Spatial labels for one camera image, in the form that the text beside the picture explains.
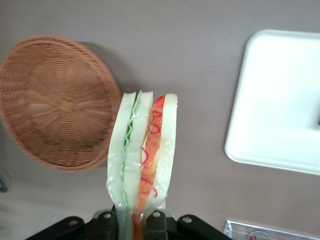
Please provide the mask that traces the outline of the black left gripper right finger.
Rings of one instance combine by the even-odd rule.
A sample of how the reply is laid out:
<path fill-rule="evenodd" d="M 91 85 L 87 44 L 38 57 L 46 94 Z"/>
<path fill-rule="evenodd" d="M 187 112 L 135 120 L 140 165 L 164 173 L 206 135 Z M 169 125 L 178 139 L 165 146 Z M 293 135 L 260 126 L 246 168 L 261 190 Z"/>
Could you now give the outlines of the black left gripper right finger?
<path fill-rule="evenodd" d="M 177 221 L 172 211 L 166 208 L 166 200 L 147 218 L 146 240 L 175 240 L 178 233 Z"/>

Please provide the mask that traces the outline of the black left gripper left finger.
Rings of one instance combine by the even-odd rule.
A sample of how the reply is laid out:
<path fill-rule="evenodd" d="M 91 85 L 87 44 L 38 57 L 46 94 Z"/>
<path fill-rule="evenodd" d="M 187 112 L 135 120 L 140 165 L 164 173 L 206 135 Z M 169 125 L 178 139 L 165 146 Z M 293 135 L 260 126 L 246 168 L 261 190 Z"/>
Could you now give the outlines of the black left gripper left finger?
<path fill-rule="evenodd" d="M 114 210 L 98 211 L 85 224 L 85 240 L 116 240 L 117 235 L 118 222 Z"/>

